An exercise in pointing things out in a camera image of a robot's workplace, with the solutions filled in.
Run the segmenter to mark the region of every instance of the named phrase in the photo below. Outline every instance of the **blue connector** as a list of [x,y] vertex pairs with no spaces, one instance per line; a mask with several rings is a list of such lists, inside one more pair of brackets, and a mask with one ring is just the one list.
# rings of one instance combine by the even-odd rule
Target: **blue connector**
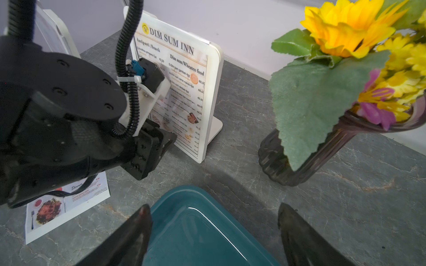
[[139,62],[136,60],[132,60],[132,69],[136,72],[137,76],[143,76],[145,73],[145,69],[139,65]]

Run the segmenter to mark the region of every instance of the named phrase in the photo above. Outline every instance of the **screw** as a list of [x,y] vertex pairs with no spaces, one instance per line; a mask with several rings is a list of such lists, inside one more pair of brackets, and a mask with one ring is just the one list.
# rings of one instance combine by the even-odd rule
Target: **screw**
[[106,104],[105,104],[105,107],[106,107],[108,110],[114,110],[114,107],[113,107],[112,105],[110,105],[109,103],[106,103]]
[[46,126],[52,126],[52,124],[50,123],[50,121],[47,120],[47,119],[43,120],[43,122],[46,124]]
[[67,62],[65,62],[64,60],[62,60],[62,59],[58,59],[57,62],[59,64],[61,64],[62,66],[69,67],[69,64]]
[[58,94],[58,95],[61,95],[61,96],[66,96],[66,95],[68,94],[68,92],[66,92],[65,90],[63,90],[63,89],[61,89],[61,88],[58,88],[58,87],[54,87],[54,88],[52,89],[52,91],[53,91],[54,93]]

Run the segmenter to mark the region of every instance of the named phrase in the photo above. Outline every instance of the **food picture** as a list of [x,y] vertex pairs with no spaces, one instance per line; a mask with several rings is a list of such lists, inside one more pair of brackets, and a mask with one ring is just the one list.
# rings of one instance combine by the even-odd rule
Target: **food picture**
[[191,74],[191,82],[194,84],[198,84],[198,76],[195,73]]
[[192,136],[191,136],[191,135],[188,135],[188,134],[185,134],[185,138],[186,138],[187,140],[191,141]]
[[42,203],[43,201],[41,200],[41,199],[38,199],[35,203],[34,203],[34,207],[38,207],[38,206],[40,206],[40,204]]
[[160,120],[158,120],[158,118],[155,115],[153,115],[153,121],[156,122],[157,124],[161,125]]
[[192,124],[197,124],[198,123],[198,120],[197,120],[197,118],[195,117],[195,115],[193,113],[189,113],[189,115],[188,115],[188,121],[190,123],[192,123]]
[[163,123],[163,128],[167,131],[171,131],[169,126],[166,123]]
[[37,218],[35,220],[40,225],[43,225],[43,224],[46,224],[47,222],[50,222],[60,213],[61,204],[62,203],[60,201],[58,201],[54,198],[46,201],[45,203],[43,203],[41,208],[38,210]]

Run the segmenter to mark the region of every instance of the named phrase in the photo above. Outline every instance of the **white menu holder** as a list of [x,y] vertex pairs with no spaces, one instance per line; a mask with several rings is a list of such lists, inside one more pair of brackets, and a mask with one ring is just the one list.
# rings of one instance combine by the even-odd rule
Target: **white menu holder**
[[50,9],[43,9],[37,2],[35,24],[51,52],[69,54],[80,58],[77,47],[65,23]]
[[[126,16],[128,6],[124,7]],[[224,56],[222,49],[144,12],[130,45],[132,57],[157,63],[171,87],[149,118],[177,135],[175,145],[196,162],[223,123],[213,116]]]

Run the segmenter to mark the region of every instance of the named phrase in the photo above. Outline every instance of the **green leaf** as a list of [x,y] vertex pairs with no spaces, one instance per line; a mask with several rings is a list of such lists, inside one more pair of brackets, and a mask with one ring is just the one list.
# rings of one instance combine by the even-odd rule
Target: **green leaf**
[[370,71],[383,68],[389,55],[382,51],[362,59],[346,58],[333,69],[324,60],[297,58],[272,74],[276,128],[293,170],[317,151],[364,89]]
[[[396,3],[394,5],[395,7],[403,1],[404,0],[385,0],[382,9],[379,11],[379,14],[381,14],[383,10],[388,8],[393,3]],[[422,15],[423,11],[426,9],[426,0],[409,0],[408,3],[403,5],[398,11],[403,11],[406,9],[408,9],[407,13],[405,13],[405,15],[403,15],[392,25],[392,27],[396,28],[397,30],[409,29],[412,27],[411,24],[416,22]]]
[[306,56],[311,54],[315,39],[308,30],[294,29],[287,32],[272,43],[272,50],[282,54]]
[[343,58],[341,58],[340,56],[324,54],[321,51],[320,46],[316,44],[316,45],[312,46],[311,54],[305,56],[305,60],[306,60],[306,62],[309,62],[311,60],[317,60],[317,59],[327,59],[328,60],[328,67],[332,69]]

